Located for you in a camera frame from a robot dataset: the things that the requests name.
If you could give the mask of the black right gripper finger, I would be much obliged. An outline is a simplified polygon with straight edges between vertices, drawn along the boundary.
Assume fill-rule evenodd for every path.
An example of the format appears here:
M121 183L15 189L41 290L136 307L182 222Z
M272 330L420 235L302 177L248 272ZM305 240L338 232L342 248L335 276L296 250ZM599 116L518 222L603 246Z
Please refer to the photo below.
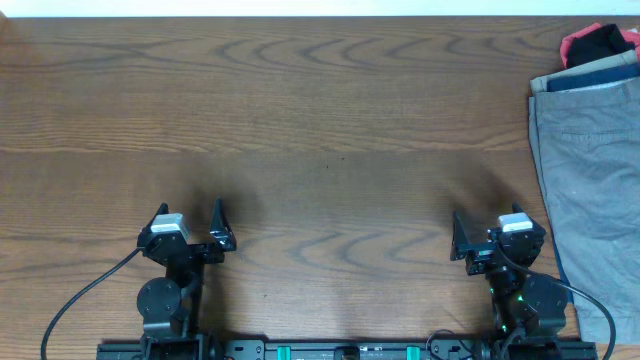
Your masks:
M510 223L514 225L534 225L535 220L530 217L530 215L520 204L514 202L512 204Z
M452 214L452 220L453 237L450 250L450 260L457 261L467 257L470 252L470 243L461 218L456 211Z

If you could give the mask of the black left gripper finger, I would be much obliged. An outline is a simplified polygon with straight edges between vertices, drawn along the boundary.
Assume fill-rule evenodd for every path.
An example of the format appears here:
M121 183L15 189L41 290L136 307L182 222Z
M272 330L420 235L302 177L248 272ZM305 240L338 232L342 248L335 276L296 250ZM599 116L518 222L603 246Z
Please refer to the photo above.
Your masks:
M166 203L162 203L157 209L153 218L151 219L151 228L160 226L164 221L164 217L168 213L169 213L168 205Z
M226 218L223 201L220 197L217 197L214 203L209 233L213 237L216 246L222 252L230 252L237 249L237 240Z

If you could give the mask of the grey shorts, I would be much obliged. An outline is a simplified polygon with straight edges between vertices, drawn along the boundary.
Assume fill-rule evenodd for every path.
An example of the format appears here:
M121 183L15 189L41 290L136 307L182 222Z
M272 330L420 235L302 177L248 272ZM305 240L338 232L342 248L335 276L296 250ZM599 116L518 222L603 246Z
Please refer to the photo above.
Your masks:
M638 80L530 97L529 139L563 279L638 344Z

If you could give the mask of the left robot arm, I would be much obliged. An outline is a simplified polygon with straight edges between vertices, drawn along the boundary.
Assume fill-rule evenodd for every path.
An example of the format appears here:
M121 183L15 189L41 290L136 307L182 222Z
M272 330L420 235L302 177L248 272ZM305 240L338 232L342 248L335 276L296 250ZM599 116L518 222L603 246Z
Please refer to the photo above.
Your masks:
M220 264L237 249L221 198L213 207L206 243L191 243L181 213L163 203L141 230L137 249L165 268L165 275L142 286L137 308L143 317L144 359L222 359L224 348L214 336L199 329L199 309L207 265Z

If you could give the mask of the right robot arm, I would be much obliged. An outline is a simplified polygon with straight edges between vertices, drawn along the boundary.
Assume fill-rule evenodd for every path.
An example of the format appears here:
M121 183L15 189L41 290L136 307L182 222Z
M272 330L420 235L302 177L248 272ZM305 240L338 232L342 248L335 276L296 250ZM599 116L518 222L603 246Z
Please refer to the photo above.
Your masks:
M495 334L467 345L470 357L559 359L557 333L566 326L567 291L530 270L546 230L518 204L479 242L471 240L458 212L452 218L450 259L463 260L469 276L484 276L492 301Z

